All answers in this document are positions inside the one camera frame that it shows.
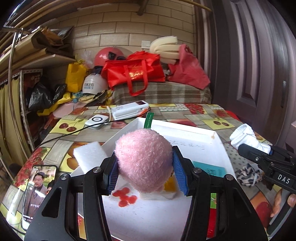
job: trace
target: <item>fruit-patterned tablecloth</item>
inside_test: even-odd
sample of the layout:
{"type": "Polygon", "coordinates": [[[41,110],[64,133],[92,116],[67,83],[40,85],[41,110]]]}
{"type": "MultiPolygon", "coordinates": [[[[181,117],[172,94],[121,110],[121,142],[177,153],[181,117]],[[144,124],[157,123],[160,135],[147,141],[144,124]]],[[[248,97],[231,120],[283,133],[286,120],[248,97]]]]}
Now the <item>fruit-patterned tablecloth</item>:
{"type": "MultiPolygon", "coordinates": [[[[188,103],[151,104],[150,107],[151,112],[154,112],[154,119],[215,130],[224,144],[235,171],[248,163],[248,161],[239,156],[237,150],[230,145],[229,139],[232,132],[242,123],[230,117],[220,106],[215,104],[188,103]]],[[[45,141],[83,128],[85,122],[96,114],[109,116],[108,113],[106,106],[75,109],[70,115],[58,121],[45,138],[45,141]]],[[[85,129],[79,133],[62,137],[39,147],[17,175],[0,206],[0,210],[4,217],[6,217],[8,223],[15,229],[25,233],[25,230],[21,227],[22,205],[27,179],[33,165],[56,165],[59,167],[59,174],[63,172],[71,173],[78,167],[78,163],[73,156],[73,149],[75,147],[94,141],[98,141],[102,145],[131,121],[132,120],[113,122],[103,125],[99,130],[85,129]]],[[[270,144],[262,136],[258,134],[256,134],[256,136],[260,142],[270,144]]],[[[263,182],[259,182],[254,187],[243,187],[243,190],[251,200],[262,223],[267,225],[274,204],[276,191],[274,189],[268,190],[263,182]]],[[[83,218],[78,217],[78,223],[80,236],[85,238],[83,218]]]]}

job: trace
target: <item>metal bolt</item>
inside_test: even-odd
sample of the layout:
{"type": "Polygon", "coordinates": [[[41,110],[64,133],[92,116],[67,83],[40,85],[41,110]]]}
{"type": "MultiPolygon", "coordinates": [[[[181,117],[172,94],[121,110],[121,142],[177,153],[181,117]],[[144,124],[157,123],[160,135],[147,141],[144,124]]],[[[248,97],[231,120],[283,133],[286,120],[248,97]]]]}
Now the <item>metal bolt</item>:
{"type": "Polygon", "coordinates": [[[61,175],[61,179],[62,179],[62,180],[66,180],[66,179],[69,178],[69,176],[70,176],[69,174],[64,173],[64,174],[61,175]]]}
{"type": "Polygon", "coordinates": [[[95,167],[94,169],[93,169],[93,172],[94,173],[98,173],[98,172],[100,172],[102,169],[100,168],[100,167],[95,167]]]}
{"type": "Polygon", "coordinates": [[[198,167],[193,168],[193,171],[195,173],[201,173],[202,172],[202,170],[200,168],[198,168],[198,167]]]}
{"type": "Polygon", "coordinates": [[[226,179],[229,180],[229,181],[232,181],[233,180],[233,176],[230,175],[230,174],[227,174],[226,175],[226,179]]]}

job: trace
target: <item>white box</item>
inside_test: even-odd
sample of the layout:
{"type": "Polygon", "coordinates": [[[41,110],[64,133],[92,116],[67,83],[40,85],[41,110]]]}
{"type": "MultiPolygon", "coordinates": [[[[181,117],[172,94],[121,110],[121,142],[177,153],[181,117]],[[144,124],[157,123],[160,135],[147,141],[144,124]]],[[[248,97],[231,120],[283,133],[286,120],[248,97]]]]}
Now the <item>white box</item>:
{"type": "MultiPolygon", "coordinates": [[[[123,134],[142,129],[144,122],[144,118],[136,118],[105,142],[102,148],[107,156],[112,155],[116,141],[123,134]]],[[[235,177],[229,157],[215,131],[160,120],[153,120],[151,129],[164,136],[172,145],[177,145],[184,157],[224,167],[227,173],[235,177]]],[[[73,174],[83,173],[78,167],[71,176],[73,174]]],[[[115,190],[123,186],[129,184],[119,176],[115,190]]],[[[128,195],[139,197],[135,190],[131,190],[128,195]]],[[[78,212],[83,216],[82,197],[80,198],[78,212]]],[[[135,204],[126,207],[119,207],[119,198],[112,195],[102,198],[110,233],[123,241],[179,241],[191,204],[191,197],[184,196],[181,191],[172,200],[138,198],[135,204]]]]}

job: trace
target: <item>pink plush toy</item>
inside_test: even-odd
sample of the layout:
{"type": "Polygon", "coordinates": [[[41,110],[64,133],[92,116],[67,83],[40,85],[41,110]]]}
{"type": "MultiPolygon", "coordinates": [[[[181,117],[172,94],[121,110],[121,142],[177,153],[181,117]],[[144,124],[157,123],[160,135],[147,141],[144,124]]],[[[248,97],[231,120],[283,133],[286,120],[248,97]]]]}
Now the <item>pink plush toy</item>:
{"type": "Polygon", "coordinates": [[[172,145],[156,131],[139,129],[116,143],[119,173],[139,192],[161,189],[173,171],[172,145]]]}

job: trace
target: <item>white helmet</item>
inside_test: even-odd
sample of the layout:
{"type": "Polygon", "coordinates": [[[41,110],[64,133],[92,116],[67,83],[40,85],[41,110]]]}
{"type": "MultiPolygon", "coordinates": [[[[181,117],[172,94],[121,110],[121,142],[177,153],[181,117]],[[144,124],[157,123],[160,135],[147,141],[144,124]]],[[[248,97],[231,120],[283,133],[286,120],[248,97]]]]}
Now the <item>white helmet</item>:
{"type": "Polygon", "coordinates": [[[96,95],[99,92],[102,92],[104,90],[108,89],[108,83],[107,81],[101,77],[100,74],[90,74],[87,76],[84,80],[83,87],[82,87],[82,93],[89,93],[96,95]]]}

